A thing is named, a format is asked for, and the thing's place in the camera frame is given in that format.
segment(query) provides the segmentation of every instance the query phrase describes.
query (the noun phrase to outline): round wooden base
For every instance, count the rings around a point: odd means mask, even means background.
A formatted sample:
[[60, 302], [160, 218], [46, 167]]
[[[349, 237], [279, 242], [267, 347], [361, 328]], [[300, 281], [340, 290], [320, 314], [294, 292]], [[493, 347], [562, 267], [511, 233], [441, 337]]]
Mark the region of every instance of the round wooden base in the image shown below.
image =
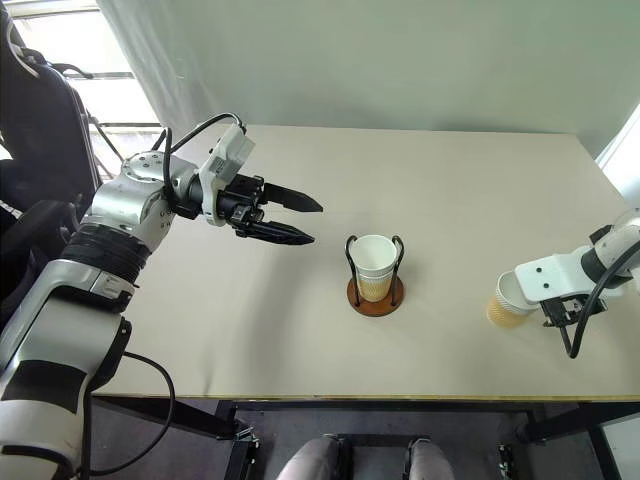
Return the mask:
[[356, 307], [356, 292], [355, 285], [353, 284], [353, 278], [349, 280], [349, 285], [347, 285], [347, 298], [349, 299], [349, 303], [351, 306], [362, 315], [366, 315], [367, 317], [382, 317], [384, 315], [388, 315], [394, 310], [396, 310], [402, 300], [404, 300], [404, 284], [400, 277], [398, 277], [398, 285], [397, 285], [397, 302], [395, 305], [391, 305], [391, 289], [389, 289], [389, 293], [379, 302], [367, 302], [360, 296], [360, 305]]

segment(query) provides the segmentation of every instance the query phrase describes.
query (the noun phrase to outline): gray pants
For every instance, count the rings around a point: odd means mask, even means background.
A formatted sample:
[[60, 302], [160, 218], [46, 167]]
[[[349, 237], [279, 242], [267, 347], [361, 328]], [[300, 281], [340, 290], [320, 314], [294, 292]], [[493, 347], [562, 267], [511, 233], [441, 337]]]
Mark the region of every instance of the gray pants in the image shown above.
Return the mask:
[[[335, 438], [305, 443], [287, 462], [277, 480], [336, 480], [339, 444]], [[454, 480], [451, 465], [437, 445], [417, 440], [411, 446], [409, 480]]]

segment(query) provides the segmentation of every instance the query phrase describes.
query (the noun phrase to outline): paper cup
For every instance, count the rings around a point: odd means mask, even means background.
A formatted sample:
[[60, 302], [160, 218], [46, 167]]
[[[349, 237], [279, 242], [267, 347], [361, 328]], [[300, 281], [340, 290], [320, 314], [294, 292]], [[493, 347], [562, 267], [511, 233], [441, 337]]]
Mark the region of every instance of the paper cup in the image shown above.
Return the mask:
[[367, 277], [357, 274], [358, 291], [367, 302], [379, 302], [389, 293], [393, 270], [380, 277]]
[[383, 235], [365, 235], [351, 244], [349, 254], [358, 273], [366, 277], [382, 277], [393, 270], [398, 249]]
[[489, 300], [487, 318], [499, 327], [513, 328], [538, 308], [540, 304], [529, 303], [524, 298], [515, 273], [505, 272], [498, 278], [496, 294]]

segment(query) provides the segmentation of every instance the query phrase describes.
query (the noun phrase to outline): white wall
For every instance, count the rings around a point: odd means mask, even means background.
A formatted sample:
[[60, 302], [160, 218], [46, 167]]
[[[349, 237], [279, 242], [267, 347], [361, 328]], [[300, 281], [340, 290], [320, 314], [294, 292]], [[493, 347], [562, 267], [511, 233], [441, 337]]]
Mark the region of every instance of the white wall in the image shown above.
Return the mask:
[[99, 0], [162, 122], [578, 133], [640, 102], [633, 0]]

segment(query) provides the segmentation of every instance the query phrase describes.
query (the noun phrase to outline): gray floor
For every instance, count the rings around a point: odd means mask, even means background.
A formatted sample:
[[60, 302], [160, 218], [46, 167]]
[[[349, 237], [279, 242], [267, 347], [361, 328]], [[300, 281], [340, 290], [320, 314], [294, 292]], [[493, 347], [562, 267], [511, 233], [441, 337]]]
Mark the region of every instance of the gray floor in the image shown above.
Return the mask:
[[[215, 401], [190, 401], [213, 411]], [[497, 480], [496, 446], [513, 441], [521, 414], [494, 413], [378, 413], [326, 410], [242, 412], [238, 415], [255, 427], [261, 445], [253, 480], [274, 480], [286, 461], [307, 440], [323, 433], [389, 433], [429, 435], [448, 456], [457, 480]], [[93, 468], [118, 464], [144, 448], [158, 425], [99, 407], [93, 414]], [[125, 479], [223, 479], [230, 442], [171, 430], [156, 448], [138, 463], [114, 474]], [[602, 480], [591, 443], [575, 435], [516, 448], [521, 480]], [[357, 448], [354, 479], [400, 480], [402, 448]]]

